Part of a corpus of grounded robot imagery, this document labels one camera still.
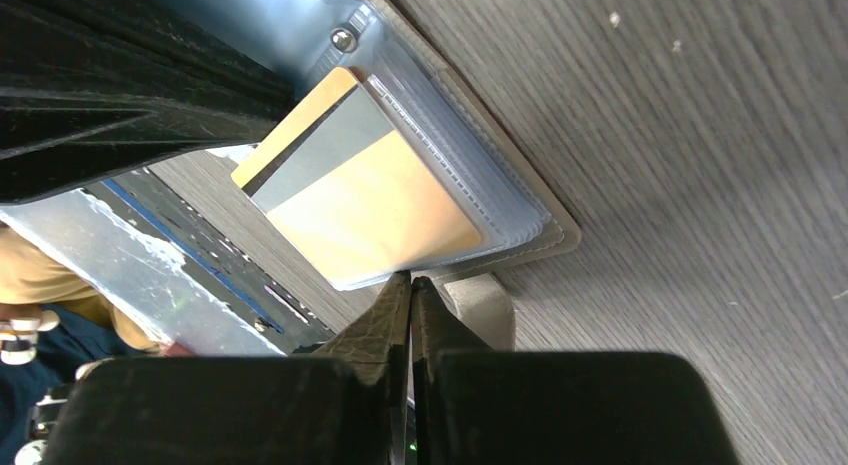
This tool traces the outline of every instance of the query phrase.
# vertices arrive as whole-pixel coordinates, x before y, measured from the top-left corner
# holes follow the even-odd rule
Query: card holder
[[[204,9],[203,0],[164,1],[296,83],[304,97],[335,67],[357,71],[483,237],[485,246],[472,253],[413,268],[449,281],[562,253],[579,242],[576,223],[514,143],[387,0],[227,0],[231,6],[223,12]],[[285,5],[286,13],[273,15],[273,4],[278,12]],[[222,19],[222,13],[232,16]],[[255,27],[234,25],[246,13],[275,20],[274,43],[283,50],[269,48],[267,40],[260,46]],[[342,286],[382,278],[358,277]]]

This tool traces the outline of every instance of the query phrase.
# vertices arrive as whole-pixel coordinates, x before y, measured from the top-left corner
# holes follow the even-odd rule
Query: blue strip
[[[259,314],[260,317],[262,317],[266,322],[268,322],[272,327],[274,327],[275,330],[277,330],[280,333],[285,333],[283,331],[283,327],[281,327],[274,320],[272,320],[271,317],[268,315],[268,313],[265,312],[265,310],[263,310],[262,307],[260,307],[258,303],[253,301],[253,299],[251,299],[246,293],[244,293],[243,291],[236,288],[235,284],[232,281],[230,281],[229,278],[227,278],[224,274],[222,274],[218,270],[215,270],[215,268],[213,268],[212,265],[209,264],[209,262],[204,260],[203,257],[201,257],[193,248],[191,248],[190,246],[188,246],[188,244],[186,244],[185,242],[183,242],[182,240],[177,238],[171,232],[171,230],[167,226],[165,226],[164,223],[162,223],[158,218],[156,218],[156,216],[153,215],[153,213],[151,213],[150,210],[145,208],[144,205],[141,204],[141,202],[136,200],[135,197],[133,197],[132,195],[127,193],[126,190],[124,190],[120,185],[115,183],[115,181],[112,180],[112,179],[107,178],[106,180],[103,180],[103,185],[105,185],[109,190],[111,190],[115,195],[117,195],[118,198],[123,200],[124,203],[129,205],[130,208],[132,208],[139,215],[144,217],[144,219],[147,220],[150,223],[150,225],[152,225],[156,230],[159,230],[159,232],[162,233],[162,235],[165,235],[166,237],[168,237],[168,240],[173,242],[174,245],[176,245],[177,247],[179,247],[183,251],[183,253],[185,253],[192,260],[197,262],[198,265],[203,267],[203,269],[206,270],[207,272],[209,272],[210,275],[215,277],[216,280],[221,282],[221,285],[226,287],[227,290],[233,292],[233,294],[235,296],[242,299],[244,301],[244,303],[246,303],[250,308],[253,309],[254,312]]]

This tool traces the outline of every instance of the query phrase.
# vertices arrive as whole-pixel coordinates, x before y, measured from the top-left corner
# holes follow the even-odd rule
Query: blue clothing
[[[76,369],[108,357],[138,355],[114,330],[55,305],[59,325],[38,336],[35,359],[26,365],[0,363],[0,464],[14,462],[26,442],[29,410],[47,390],[74,381]]]

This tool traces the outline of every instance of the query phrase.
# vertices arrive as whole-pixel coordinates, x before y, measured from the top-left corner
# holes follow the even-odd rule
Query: person
[[[16,340],[26,336],[34,349]],[[0,340],[0,465],[13,463],[29,410],[49,389],[73,382],[86,364],[159,350],[91,285],[0,223],[3,337],[13,340]]]

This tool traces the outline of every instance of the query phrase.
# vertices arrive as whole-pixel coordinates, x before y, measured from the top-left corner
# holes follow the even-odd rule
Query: gray stripe
[[[252,199],[269,212],[394,130],[368,92],[357,85]]]

